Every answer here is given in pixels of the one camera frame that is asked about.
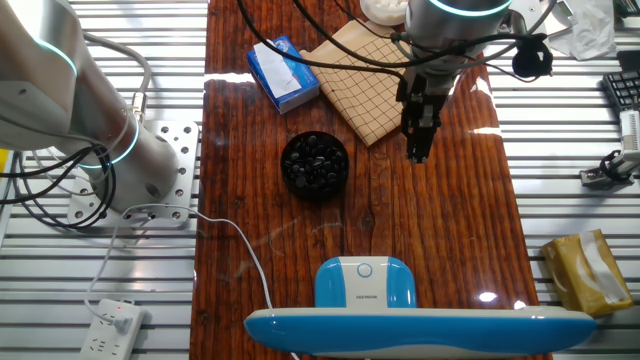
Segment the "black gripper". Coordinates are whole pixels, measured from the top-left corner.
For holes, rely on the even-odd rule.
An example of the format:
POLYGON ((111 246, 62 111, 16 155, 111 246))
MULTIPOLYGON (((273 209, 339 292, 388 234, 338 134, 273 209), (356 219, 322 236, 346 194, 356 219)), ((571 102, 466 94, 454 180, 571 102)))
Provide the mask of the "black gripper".
MULTIPOLYGON (((435 134, 441 126, 440 112, 450 92, 450 74, 407 68, 397 90, 397 101, 406 103, 413 95, 419 95, 426 103, 427 146, 431 147, 435 134)), ((407 140, 407 158, 414 163, 424 163, 427 155, 423 144, 424 130, 420 124, 420 111, 405 107, 402 113, 402 132, 407 140)))

